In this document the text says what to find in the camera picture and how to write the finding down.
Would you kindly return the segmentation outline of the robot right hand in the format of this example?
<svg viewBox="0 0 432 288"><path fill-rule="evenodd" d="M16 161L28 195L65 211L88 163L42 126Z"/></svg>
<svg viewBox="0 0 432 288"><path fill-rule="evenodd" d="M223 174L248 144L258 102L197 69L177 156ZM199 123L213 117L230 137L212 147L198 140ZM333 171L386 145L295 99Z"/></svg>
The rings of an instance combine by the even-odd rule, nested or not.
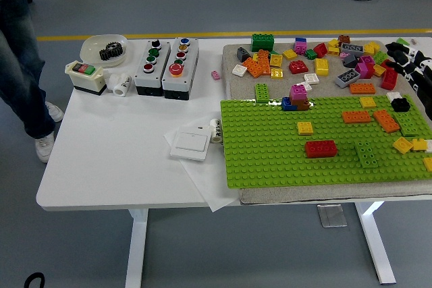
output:
<svg viewBox="0 0 432 288"><path fill-rule="evenodd" d="M391 42L385 47L393 59L388 65L408 81L431 119L431 58L398 42Z"/></svg>

